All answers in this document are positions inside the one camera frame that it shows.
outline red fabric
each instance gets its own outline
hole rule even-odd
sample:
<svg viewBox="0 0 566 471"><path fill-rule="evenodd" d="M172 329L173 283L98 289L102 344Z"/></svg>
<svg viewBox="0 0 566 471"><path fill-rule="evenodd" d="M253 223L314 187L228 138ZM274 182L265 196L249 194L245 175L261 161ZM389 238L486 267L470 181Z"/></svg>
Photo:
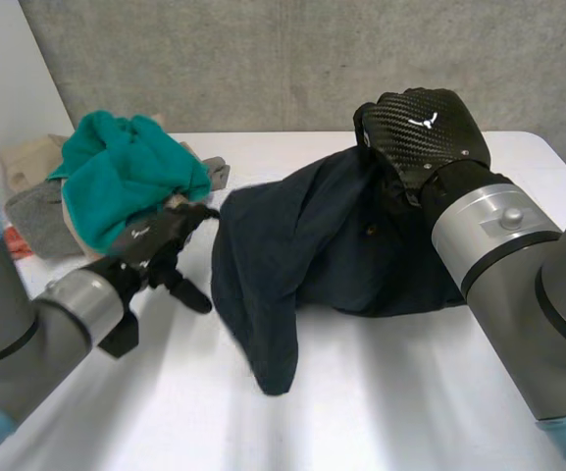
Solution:
<svg viewBox="0 0 566 471"><path fill-rule="evenodd" d="M13 260L21 260L33 255L29 245L15 228L10 227L4 231L4 240Z"/></svg>

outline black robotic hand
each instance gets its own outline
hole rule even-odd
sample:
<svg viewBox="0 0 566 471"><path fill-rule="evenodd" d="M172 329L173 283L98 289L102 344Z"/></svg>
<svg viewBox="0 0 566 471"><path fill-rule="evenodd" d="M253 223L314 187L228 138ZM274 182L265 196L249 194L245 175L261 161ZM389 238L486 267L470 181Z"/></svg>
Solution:
<svg viewBox="0 0 566 471"><path fill-rule="evenodd" d="M182 204L128 226L112 246L113 255L134 268L151 288L164 286L194 311L207 314L209 298L177 269L178 254L203 221L219 219L217 210L203 204Z"/></svg>
<svg viewBox="0 0 566 471"><path fill-rule="evenodd" d="M384 93L354 115L357 143L391 173L408 202L441 167L471 160L489 168L489 151L466 105L454 91L425 88Z"/></svg>

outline dark cloth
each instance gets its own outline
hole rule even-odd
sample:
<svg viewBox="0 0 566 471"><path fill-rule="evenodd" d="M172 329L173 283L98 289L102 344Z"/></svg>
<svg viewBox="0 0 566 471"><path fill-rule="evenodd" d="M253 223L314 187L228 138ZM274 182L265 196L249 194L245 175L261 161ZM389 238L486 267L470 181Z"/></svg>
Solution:
<svg viewBox="0 0 566 471"><path fill-rule="evenodd" d="M229 195L213 300L264 393L286 393L293 381L298 304L384 317L463 303L421 210L404 197L358 147Z"/></svg>

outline silver button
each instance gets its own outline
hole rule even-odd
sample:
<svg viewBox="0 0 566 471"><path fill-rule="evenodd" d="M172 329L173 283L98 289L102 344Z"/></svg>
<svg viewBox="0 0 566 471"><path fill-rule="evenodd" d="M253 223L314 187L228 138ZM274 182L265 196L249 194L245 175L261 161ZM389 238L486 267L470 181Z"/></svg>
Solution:
<svg viewBox="0 0 566 471"><path fill-rule="evenodd" d="M502 217L500 218L500 225L509 231L520 229L523 218L524 218L524 214L520 209L507 208L502 212Z"/></svg>

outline white wall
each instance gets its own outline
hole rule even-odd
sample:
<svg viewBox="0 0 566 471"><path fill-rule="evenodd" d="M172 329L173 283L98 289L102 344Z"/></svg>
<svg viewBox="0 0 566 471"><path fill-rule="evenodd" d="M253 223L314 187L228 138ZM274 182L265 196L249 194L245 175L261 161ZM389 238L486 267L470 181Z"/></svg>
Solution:
<svg viewBox="0 0 566 471"><path fill-rule="evenodd" d="M71 120L18 1L0 0L0 148L49 132L70 135Z"/></svg>

